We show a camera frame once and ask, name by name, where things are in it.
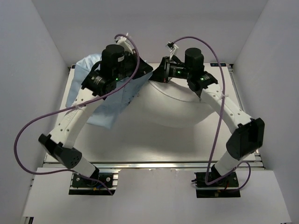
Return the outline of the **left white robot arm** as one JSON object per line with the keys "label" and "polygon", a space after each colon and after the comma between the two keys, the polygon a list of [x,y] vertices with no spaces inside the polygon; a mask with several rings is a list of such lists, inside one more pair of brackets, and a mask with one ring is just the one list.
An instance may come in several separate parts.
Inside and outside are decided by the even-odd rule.
{"label": "left white robot arm", "polygon": [[69,171],[81,175],[88,186],[96,185],[99,169],[74,148],[75,141],[92,113],[110,95],[124,88],[117,86],[121,80],[126,80],[126,86],[132,79],[141,78],[152,71],[153,68],[139,57],[137,51],[126,50],[118,44],[107,45],[102,51],[101,60],[93,65],[83,80],[68,112],[48,135],[40,135],[39,142]]}

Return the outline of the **light blue pillowcase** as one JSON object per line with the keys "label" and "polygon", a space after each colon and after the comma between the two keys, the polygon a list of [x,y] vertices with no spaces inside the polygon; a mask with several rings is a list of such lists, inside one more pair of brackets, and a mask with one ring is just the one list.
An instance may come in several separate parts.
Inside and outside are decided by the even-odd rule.
{"label": "light blue pillowcase", "polygon": [[[81,83],[90,72],[92,66],[100,60],[101,54],[91,54],[76,62],[74,77],[65,104],[66,107],[72,106],[72,103],[75,101],[79,89],[81,88]],[[87,123],[110,129],[117,117],[131,103],[151,76],[152,72],[149,72],[140,78],[133,79],[124,88],[107,97],[107,99],[105,99],[105,101],[93,112]]]}

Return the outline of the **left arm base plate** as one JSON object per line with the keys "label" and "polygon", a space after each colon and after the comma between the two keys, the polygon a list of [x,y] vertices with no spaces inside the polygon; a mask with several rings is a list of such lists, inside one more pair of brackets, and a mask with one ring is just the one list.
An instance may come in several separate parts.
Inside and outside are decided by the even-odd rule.
{"label": "left arm base plate", "polygon": [[90,181],[78,174],[73,174],[69,195],[112,196],[115,193],[118,181],[117,173],[99,173],[98,180],[103,182],[111,193],[100,182]]}

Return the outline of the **white pillow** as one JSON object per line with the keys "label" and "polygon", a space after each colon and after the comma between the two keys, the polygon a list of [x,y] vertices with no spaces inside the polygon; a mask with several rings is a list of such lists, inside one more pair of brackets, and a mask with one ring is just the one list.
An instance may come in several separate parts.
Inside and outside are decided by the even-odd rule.
{"label": "white pillow", "polygon": [[129,116],[166,127],[194,126],[214,110],[187,87],[184,80],[147,81],[125,108]]}

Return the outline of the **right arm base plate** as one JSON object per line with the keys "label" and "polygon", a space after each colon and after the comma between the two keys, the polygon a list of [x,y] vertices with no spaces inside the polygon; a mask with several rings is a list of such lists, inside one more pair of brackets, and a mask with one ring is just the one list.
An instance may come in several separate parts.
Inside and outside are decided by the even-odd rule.
{"label": "right arm base plate", "polygon": [[196,189],[197,198],[240,198],[239,182],[236,173],[232,173],[217,183],[206,185],[205,172],[194,173],[195,178],[191,180]]}

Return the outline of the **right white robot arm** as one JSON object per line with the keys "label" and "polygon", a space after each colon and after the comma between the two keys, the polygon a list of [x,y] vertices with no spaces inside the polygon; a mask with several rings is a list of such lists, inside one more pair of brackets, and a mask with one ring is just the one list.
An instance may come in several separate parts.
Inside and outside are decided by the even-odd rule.
{"label": "right white robot arm", "polygon": [[225,122],[231,132],[227,150],[214,165],[208,164],[205,176],[206,185],[222,186],[228,175],[263,145],[265,123],[261,118],[252,118],[225,95],[225,85],[205,71],[203,61],[198,48],[188,48],[183,62],[175,55],[164,56],[151,80],[167,83],[171,78],[185,79],[191,91],[218,113],[219,122]]}

